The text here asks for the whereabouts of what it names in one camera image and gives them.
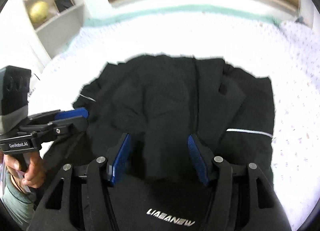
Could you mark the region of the green left sleeve forearm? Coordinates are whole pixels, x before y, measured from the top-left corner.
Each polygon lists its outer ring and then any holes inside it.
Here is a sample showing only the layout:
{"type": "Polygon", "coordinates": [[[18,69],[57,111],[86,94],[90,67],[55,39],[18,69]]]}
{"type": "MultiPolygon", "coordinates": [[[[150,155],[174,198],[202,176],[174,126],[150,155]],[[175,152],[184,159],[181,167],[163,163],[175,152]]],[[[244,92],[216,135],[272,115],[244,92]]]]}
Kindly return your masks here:
{"type": "Polygon", "coordinates": [[[22,230],[28,230],[35,213],[35,193],[22,193],[11,181],[10,173],[5,173],[5,188],[1,198],[10,216],[22,230]]]}

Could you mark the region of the left hand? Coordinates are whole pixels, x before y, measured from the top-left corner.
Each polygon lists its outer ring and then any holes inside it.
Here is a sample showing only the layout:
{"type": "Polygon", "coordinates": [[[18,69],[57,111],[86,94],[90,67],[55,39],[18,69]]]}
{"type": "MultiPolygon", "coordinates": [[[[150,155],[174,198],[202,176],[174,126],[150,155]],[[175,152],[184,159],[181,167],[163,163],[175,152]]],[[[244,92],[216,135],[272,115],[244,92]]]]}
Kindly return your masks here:
{"type": "Polygon", "coordinates": [[[40,157],[40,153],[38,151],[29,153],[30,164],[28,166],[27,171],[24,173],[24,177],[20,178],[18,176],[18,171],[21,170],[20,162],[10,156],[4,155],[4,163],[7,167],[8,172],[10,172],[10,180],[12,184],[17,188],[18,191],[26,194],[26,187],[29,188],[40,188],[45,181],[46,173],[43,168],[43,160],[40,157]]]}

